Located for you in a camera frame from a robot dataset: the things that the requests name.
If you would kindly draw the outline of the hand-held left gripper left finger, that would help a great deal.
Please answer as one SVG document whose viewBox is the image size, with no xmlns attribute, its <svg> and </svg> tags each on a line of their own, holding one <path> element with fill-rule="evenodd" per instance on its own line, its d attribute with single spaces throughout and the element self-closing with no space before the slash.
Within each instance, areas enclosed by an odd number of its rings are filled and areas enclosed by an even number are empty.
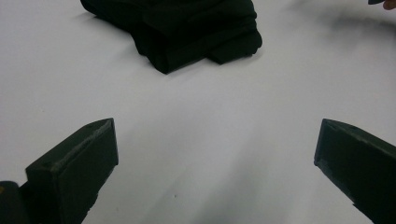
<svg viewBox="0 0 396 224">
<path fill-rule="evenodd" d="M 115 124 L 87 124 L 26 168 L 40 224 L 81 224 L 119 163 Z"/>
</svg>

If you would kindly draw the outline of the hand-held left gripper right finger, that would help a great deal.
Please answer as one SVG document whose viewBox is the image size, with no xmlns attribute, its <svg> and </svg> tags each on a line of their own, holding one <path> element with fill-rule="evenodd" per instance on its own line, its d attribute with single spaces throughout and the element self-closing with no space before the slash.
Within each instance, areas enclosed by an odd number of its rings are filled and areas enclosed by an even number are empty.
<svg viewBox="0 0 396 224">
<path fill-rule="evenodd" d="M 341 121 L 321 122 L 314 164 L 374 224 L 396 224 L 396 147 Z"/>
</svg>

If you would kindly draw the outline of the black cloth garment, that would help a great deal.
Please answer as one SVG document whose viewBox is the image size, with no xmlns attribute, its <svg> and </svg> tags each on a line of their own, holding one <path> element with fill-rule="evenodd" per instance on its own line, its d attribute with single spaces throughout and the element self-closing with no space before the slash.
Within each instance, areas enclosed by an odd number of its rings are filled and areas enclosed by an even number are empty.
<svg viewBox="0 0 396 224">
<path fill-rule="evenodd" d="M 80 0 L 128 32 L 139 54 L 169 74 L 207 58 L 224 64 L 262 46 L 251 0 Z"/>
</svg>

